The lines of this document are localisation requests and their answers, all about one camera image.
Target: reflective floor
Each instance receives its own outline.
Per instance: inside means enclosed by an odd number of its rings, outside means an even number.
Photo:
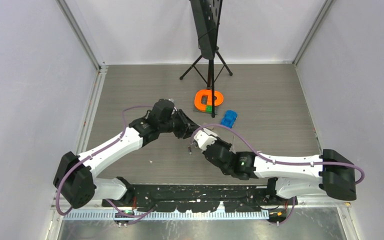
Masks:
[[[296,208],[279,227],[265,220],[141,221],[118,227],[113,221],[64,220],[60,240],[345,240],[336,207]]]

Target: blue toy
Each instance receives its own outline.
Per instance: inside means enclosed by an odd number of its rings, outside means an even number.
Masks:
[[[238,114],[235,111],[227,110],[226,113],[224,114],[223,119],[221,120],[221,125],[224,125],[228,128],[232,128],[237,117],[238,117]]]

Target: tripod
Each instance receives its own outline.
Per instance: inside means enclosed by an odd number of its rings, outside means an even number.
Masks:
[[[228,65],[226,64],[225,60],[223,59],[222,55],[220,55],[219,53],[219,47],[216,48],[215,50],[215,54],[217,54],[218,58],[221,60],[221,63],[223,63],[223,67],[220,69],[220,71],[218,72],[217,74],[217,77],[215,77],[214,79],[214,82],[219,78],[220,76],[220,73],[223,71],[224,68],[226,68],[226,70],[229,72],[229,75],[232,76],[233,73],[232,71],[229,69]],[[189,71],[193,68],[195,69],[198,74],[201,76],[202,80],[204,80],[204,82],[206,83],[206,86],[207,88],[210,88],[211,86],[212,87],[212,90],[214,90],[214,85],[212,84],[212,81],[211,81],[211,64],[208,63],[208,76],[207,76],[207,80],[203,77],[203,75],[200,73],[200,71],[195,67],[195,65],[203,58],[203,55],[201,54],[193,63],[192,65],[183,73],[183,75],[181,75],[179,77],[180,80],[183,80],[183,78],[186,76],[186,74],[189,73]]]

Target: wooden floor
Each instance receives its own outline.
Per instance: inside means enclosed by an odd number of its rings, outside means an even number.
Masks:
[[[135,105],[152,106],[158,99],[172,98],[178,109],[197,124],[220,123],[226,110],[238,118],[233,129],[256,149],[278,156],[309,156],[319,153],[313,124],[303,91],[292,64],[231,64],[233,76],[224,70],[215,89],[224,96],[220,114],[193,111],[195,94],[206,84],[192,70],[183,80],[179,76],[188,65],[110,66],[100,96],[88,149],[115,136],[123,129],[122,110]],[[207,66],[197,67],[204,74]],[[146,108],[133,109],[127,121],[142,117]],[[232,135],[216,132],[227,142]],[[188,153],[189,140],[163,134],[144,148],[132,152],[104,170],[101,178],[121,176],[135,184],[265,184],[263,179],[241,181],[225,176],[207,162],[198,149]],[[248,151],[235,138],[236,151]]]

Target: tripod pole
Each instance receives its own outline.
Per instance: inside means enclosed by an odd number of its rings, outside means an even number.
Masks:
[[[214,96],[214,59],[209,60],[208,68],[211,74],[211,117],[216,117],[216,106],[215,105],[215,96]]]

